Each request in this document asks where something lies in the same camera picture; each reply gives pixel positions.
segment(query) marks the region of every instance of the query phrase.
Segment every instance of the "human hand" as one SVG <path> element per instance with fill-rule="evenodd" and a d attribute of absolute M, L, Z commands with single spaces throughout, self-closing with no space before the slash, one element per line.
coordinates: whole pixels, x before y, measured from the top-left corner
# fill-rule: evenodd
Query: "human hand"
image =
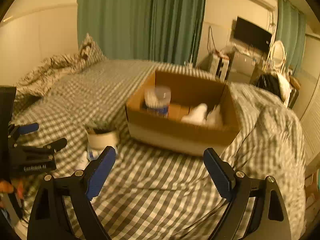
<path fill-rule="evenodd" d="M 23 184 L 22 184 L 22 180 L 17 181 L 17 195 L 20 199 L 23 199 Z M 4 193 L 12 193 L 14 192 L 15 188 L 13 187 L 13 185 L 11 185 L 9 182 L 5 181 L 5 180 L 1 180 L 0 181 L 0 193 L 4 192 Z"/>

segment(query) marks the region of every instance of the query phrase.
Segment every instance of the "bed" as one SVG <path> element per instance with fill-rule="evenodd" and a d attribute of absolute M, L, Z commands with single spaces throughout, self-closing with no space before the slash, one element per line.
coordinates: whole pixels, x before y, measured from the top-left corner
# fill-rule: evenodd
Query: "bed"
<path fill-rule="evenodd" d="M 17 93 L 13 122 L 38 122 L 40 129 L 20 138 L 42 146 L 61 137 L 66 148 L 56 154 L 54 177 L 70 176 L 86 150 L 84 125 L 112 121 L 119 129 L 116 163 L 92 206 L 112 239 L 207 239 L 226 203 L 201 158 L 156 148 L 130 137 L 124 104 L 155 69 L 214 79 L 183 66 L 141 60 L 108 60 L 99 55 L 72 74 L 41 78 L 37 93 Z M 305 159 L 303 133 L 296 115 L 275 95 L 248 84 L 230 84 L 242 130 L 221 155 L 249 177 L 276 178 L 287 209 L 292 239 L 303 229 Z M 45 174 L 25 178 L 25 220 Z M 253 206 L 250 198 L 237 236 L 244 234 Z M 65 198 L 75 235 L 83 238 L 71 202 Z"/>

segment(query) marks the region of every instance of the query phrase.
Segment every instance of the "white cloth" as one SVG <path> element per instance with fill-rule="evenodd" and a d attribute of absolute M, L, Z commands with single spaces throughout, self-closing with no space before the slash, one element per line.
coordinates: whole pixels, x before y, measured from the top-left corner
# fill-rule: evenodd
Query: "white cloth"
<path fill-rule="evenodd" d="M 187 122 L 195 125 L 203 125 L 205 123 L 205 115 L 208 107 L 206 104 L 199 104 L 196 108 L 190 111 L 188 115 L 182 117 L 181 122 Z"/>
<path fill-rule="evenodd" d="M 214 109 L 208 114 L 206 126 L 221 127 L 223 126 L 222 116 L 220 113 L 220 105 L 214 107 Z"/>
<path fill-rule="evenodd" d="M 282 101 L 284 101 L 284 106 L 288 107 L 290 94 L 292 91 L 290 83 L 287 81 L 287 79 L 283 75 L 277 74 L 277 76 L 278 76 L 279 89 L 280 89 Z"/>

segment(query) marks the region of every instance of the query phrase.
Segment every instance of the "plastic container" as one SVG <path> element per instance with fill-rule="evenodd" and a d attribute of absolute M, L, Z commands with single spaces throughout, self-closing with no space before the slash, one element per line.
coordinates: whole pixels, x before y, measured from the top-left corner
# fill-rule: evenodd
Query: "plastic container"
<path fill-rule="evenodd" d="M 144 100 L 149 111 L 168 117 L 171 101 L 171 90 L 165 86 L 154 86 L 147 88 Z"/>

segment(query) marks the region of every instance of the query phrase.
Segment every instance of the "green curtain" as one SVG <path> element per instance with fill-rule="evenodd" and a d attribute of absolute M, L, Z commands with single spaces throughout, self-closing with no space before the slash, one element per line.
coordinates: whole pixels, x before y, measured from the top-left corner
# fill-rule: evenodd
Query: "green curtain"
<path fill-rule="evenodd" d="M 205 0 L 152 0 L 149 58 L 195 65 L 204 6 Z"/>
<path fill-rule="evenodd" d="M 78 43 L 89 33 L 110 59 L 195 65 L 205 0 L 77 0 Z"/>
<path fill-rule="evenodd" d="M 287 52 L 286 69 L 299 70 L 306 33 L 306 17 L 287 0 L 278 0 L 279 16 L 276 41 L 281 40 Z"/>
<path fill-rule="evenodd" d="M 151 0 L 77 0 L 78 44 L 89 33 L 110 59 L 148 59 Z"/>

